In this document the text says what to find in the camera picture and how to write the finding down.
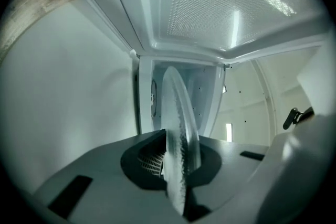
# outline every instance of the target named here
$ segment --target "white wall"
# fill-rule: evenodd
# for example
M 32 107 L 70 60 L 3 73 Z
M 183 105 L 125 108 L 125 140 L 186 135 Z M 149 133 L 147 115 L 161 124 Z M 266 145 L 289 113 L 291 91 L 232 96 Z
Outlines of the white wall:
M 310 106 L 297 75 L 316 51 L 285 52 L 228 69 L 227 92 L 211 137 L 226 140 L 226 123 L 233 124 L 233 142 L 237 143 L 270 145 L 276 134 L 290 132 L 293 126 L 286 131 L 282 128 L 289 111 L 297 107 L 302 112 Z
M 137 134 L 132 60 L 81 8 L 40 19 L 0 68 L 2 160 L 30 193 L 88 150 Z

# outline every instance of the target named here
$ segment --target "transparent disc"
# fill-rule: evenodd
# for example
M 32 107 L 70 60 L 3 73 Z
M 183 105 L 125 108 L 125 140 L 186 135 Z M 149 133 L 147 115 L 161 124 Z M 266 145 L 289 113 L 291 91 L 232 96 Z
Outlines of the transparent disc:
M 186 177 L 201 165 L 198 131 L 187 89 L 179 72 L 168 67 L 163 76 L 161 126 L 166 129 L 164 179 L 175 209 L 183 214 Z

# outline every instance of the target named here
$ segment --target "white curved wall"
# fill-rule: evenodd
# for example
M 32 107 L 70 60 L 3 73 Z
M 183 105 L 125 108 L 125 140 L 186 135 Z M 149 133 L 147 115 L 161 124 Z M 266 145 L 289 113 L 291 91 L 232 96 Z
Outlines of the white curved wall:
M 285 131 L 282 125 L 292 108 L 302 112 L 311 105 L 297 75 L 316 51 L 285 52 L 228 69 L 227 92 L 223 93 L 211 137 L 226 140 L 226 123 L 233 124 L 233 142 L 237 143 L 270 145 L 274 135 L 292 131 L 293 126 Z
M 30 193 L 88 150 L 138 133 L 132 60 L 88 18 L 83 0 L 54 10 L 0 68 L 2 160 Z

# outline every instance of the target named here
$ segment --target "bright light strip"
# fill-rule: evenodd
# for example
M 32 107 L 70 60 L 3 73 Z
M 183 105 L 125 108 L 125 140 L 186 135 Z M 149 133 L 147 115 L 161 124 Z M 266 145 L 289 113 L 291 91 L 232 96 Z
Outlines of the bright light strip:
M 232 123 L 226 123 L 226 141 L 232 142 Z
M 234 18 L 233 18 L 231 48 L 237 45 L 238 27 L 239 27 L 239 11 L 237 10 L 234 12 Z
M 285 14 L 286 16 L 290 16 L 292 14 L 296 14 L 296 12 L 288 6 L 285 2 L 281 0 L 266 0 L 271 6 Z

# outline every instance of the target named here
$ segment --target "wooden floor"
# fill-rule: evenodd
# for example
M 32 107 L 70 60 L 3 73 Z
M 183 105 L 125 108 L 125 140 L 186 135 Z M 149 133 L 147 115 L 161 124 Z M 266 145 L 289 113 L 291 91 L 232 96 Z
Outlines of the wooden floor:
M 28 27 L 69 1 L 72 0 L 11 0 L 0 20 L 0 65 Z

